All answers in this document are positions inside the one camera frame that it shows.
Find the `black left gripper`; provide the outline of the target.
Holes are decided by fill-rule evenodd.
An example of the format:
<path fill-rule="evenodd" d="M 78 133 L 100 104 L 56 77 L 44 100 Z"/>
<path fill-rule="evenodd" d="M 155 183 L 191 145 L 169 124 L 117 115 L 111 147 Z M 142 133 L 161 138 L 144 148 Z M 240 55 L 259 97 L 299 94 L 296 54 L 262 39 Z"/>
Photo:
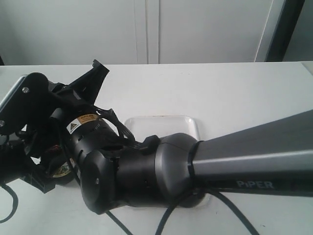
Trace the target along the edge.
<path fill-rule="evenodd" d="M 55 189 L 55 181 L 27 156 L 23 144 L 10 141 L 0 146 L 0 183 L 8 184 L 21 179 L 42 193 Z"/>

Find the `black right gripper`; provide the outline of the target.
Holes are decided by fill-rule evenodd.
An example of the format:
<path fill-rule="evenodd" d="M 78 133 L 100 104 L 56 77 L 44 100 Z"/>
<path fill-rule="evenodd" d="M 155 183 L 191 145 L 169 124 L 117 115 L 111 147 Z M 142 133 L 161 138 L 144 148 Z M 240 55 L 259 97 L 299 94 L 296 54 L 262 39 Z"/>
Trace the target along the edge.
<path fill-rule="evenodd" d="M 61 83 L 51 83 L 39 72 L 30 73 L 24 85 L 29 88 L 21 108 L 0 116 L 0 145 L 18 141 L 28 147 L 32 157 L 38 157 L 47 149 L 58 145 L 56 131 L 48 122 L 57 108 L 93 106 L 109 69 L 93 60 L 92 69 L 64 88 L 64 98 L 52 90 L 62 88 Z"/>

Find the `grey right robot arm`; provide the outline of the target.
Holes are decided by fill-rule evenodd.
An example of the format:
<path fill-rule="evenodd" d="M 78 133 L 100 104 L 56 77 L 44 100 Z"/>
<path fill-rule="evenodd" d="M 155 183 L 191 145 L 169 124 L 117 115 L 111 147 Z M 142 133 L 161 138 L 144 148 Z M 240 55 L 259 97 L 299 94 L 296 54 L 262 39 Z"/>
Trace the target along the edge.
<path fill-rule="evenodd" d="M 112 109 L 95 105 L 108 73 L 94 60 L 69 84 L 40 72 L 21 77 L 0 103 L 0 133 L 18 138 L 1 153 L 0 178 L 54 188 L 48 151 L 58 145 L 96 214 L 122 206 L 190 208 L 207 193 L 312 196 L 312 111 L 208 141 L 176 133 L 138 142 Z"/>

